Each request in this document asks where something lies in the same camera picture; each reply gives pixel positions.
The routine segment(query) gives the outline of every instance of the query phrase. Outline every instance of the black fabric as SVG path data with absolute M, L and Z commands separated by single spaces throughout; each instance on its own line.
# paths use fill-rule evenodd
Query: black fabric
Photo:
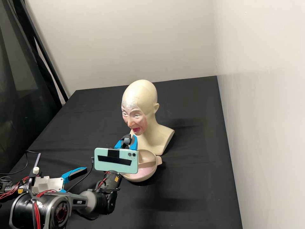
M 7 173 L 58 112 L 7 1 L 0 1 L 0 173 Z
M 155 174 L 140 183 L 121 182 L 112 214 L 88 221 L 72 214 L 67 228 L 242 228 L 217 77 L 155 83 L 160 124 L 175 134 Z M 96 147 L 114 147 L 129 133 L 120 101 L 126 87 L 76 91 L 30 149 L 42 152 L 43 175 L 60 177 L 80 166 L 90 168 Z M 29 155 L 26 176 L 35 162 Z M 14 170 L 24 166 L 22 158 Z M 103 173 L 92 173 L 71 192 L 94 188 Z M 74 182 L 67 184 L 68 189 Z M 9 209 L 1 211 L 8 228 Z

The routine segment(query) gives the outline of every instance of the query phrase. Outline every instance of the red lips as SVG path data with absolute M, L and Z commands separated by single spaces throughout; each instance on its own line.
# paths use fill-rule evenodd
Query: red lips
M 139 132 L 139 131 L 140 131 L 140 127 L 134 128 L 134 129 L 132 129 L 132 131 L 133 131 L 134 133 Z

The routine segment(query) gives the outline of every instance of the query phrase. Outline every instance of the black cable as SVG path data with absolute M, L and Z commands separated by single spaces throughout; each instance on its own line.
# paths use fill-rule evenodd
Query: black cable
M 16 173 L 19 173 L 19 172 L 25 170 L 26 167 L 28 166 L 28 155 L 27 155 L 26 152 L 25 152 L 25 157 L 26 157 L 26 164 L 25 164 L 25 167 L 23 169 L 21 169 L 21 170 L 19 170 L 17 172 L 13 172 L 13 173 L 0 173 L 0 175 L 13 175 L 13 174 L 16 174 Z
M 17 172 L 13 172 L 13 173 L 0 173 L 0 175 L 13 175 L 13 174 L 16 174 L 16 173 L 19 173 L 19 172 L 21 172 L 21 171 L 23 171 L 23 170 L 25 170 L 26 169 L 26 167 L 28 166 L 28 155 L 27 155 L 27 152 L 29 152 L 29 153 L 35 153 L 35 154 L 39 154 L 38 152 L 34 152 L 34 151 L 30 151 L 30 150 L 26 150 L 25 151 L 25 157 L 26 157 L 26 164 L 25 164 L 25 167 L 23 168 L 23 169 L 21 169 L 21 170 L 19 170 L 19 171 L 17 171 Z
M 13 183 L 12 178 L 10 178 L 8 176 L 0 177 L 0 184 L 11 184 L 11 183 Z
M 95 190 L 94 192 L 110 192 L 110 191 L 120 191 L 120 188 L 116 188 L 116 189 L 98 189 Z
M 82 178 L 80 179 L 77 183 L 75 183 L 73 186 L 71 186 L 66 192 L 69 192 L 72 188 L 74 188 L 76 185 L 78 185 L 81 181 L 83 181 L 92 171 L 93 169 L 93 160 L 92 160 L 92 164 L 91 164 L 91 169 L 90 171 Z
M 26 150 L 26 152 L 39 154 L 38 152 L 34 152 L 34 151 L 30 151 L 30 150 Z
M 31 199 L 35 199 L 34 194 L 30 189 L 24 189 L 24 190 L 27 191 L 30 194 Z

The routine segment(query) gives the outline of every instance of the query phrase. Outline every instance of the bowl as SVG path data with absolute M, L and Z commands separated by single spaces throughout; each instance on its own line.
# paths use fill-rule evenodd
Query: bowl
M 162 164 L 160 156 L 148 150 L 139 150 L 139 169 L 136 174 L 122 173 L 122 176 L 132 182 L 141 182 L 149 179 L 157 169 L 157 166 Z

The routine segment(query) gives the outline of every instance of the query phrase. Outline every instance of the mannequin head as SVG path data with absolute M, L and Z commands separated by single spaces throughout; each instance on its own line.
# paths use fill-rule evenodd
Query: mannequin head
M 130 84 L 122 96 L 122 117 L 135 135 L 141 135 L 155 120 L 159 109 L 157 90 L 148 80 Z

